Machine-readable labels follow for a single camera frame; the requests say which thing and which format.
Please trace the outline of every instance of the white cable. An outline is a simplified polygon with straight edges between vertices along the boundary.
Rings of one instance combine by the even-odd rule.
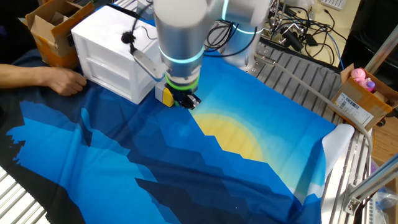
[[[350,114],[348,114],[345,111],[343,111],[342,109],[340,109],[338,106],[336,106],[334,103],[332,103],[328,98],[324,97],[321,93],[316,91],[310,85],[306,84],[303,80],[301,80],[297,76],[295,76],[291,71],[287,70],[285,67],[276,63],[275,60],[273,60],[271,58],[267,58],[266,56],[261,55],[259,53],[256,53],[256,54],[257,54],[258,58],[263,60],[265,63],[272,64],[272,65],[282,69],[284,71],[284,73],[288,74],[291,78],[298,81],[299,84],[303,85],[306,89],[311,91],[313,94],[315,94],[321,100],[323,100],[325,103],[327,103],[329,106],[331,106],[335,111],[341,113],[346,118],[348,118],[350,121],[352,121],[357,126],[359,132],[361,132],[365,136],[365,138],[368,142],[368,155],[366,157],[366,162],[368,163],[369,157],[371,156],[371,154],[373,152],[373,142],[372,142],[372,139],[371,139],[369,133],[366,131],[366,129],[363,127],[363,125],[356,118],[352,117]]]

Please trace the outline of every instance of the human hand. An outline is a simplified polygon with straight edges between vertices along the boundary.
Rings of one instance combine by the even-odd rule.
[[[67,68],[39,67],[42,85],[48,86],[62,96],[71,96],[82,91],[86,78]]]

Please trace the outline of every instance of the person's arm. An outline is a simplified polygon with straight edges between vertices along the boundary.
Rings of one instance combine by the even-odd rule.
[[[67,68],[25,68],[0,64],[0,88],[47,86],[62,96],[76,94],[86,85],[86,79]]]

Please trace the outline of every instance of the blue cloth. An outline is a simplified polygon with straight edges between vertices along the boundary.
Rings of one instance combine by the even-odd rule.
[[[68,98],[25,96],[24,125],[7,135],[24,142],[17,163],[65,188],[87,223],[320,223],[321,198],[294,193],[324,182],[320,141],[335,126],[221,59],[204,59],[197,95],[191,113],[88,82]],[[206,119],[224,118],[262,158],[203,133]],[[302,177],[296,186],[284,170]]]

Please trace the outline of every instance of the metal pole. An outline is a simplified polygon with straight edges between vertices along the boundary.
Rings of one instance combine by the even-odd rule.
[[[349,213],[354,213],[358,205],[363,200],[368,198],[371,194],[378,191],[381,187],[385,186],[388,182],[398,176],[398,154],[388,160],[381,166],[375,173],[370,175],[356,187],[350,187],[348,190],[348,197],[343,204],[348,208]]]
[[[388,55],[390,55],[390,53],[394,50],[397,44],[398,44],[398,25],[391,32],[390,36],[380,47],[377,53],[373,56],[371,61],[365,67],[365,70],[371,74],[374,74],[377,71],[377,69],[380,67],[381,63],[383,63],[385,59],[388,57]]]

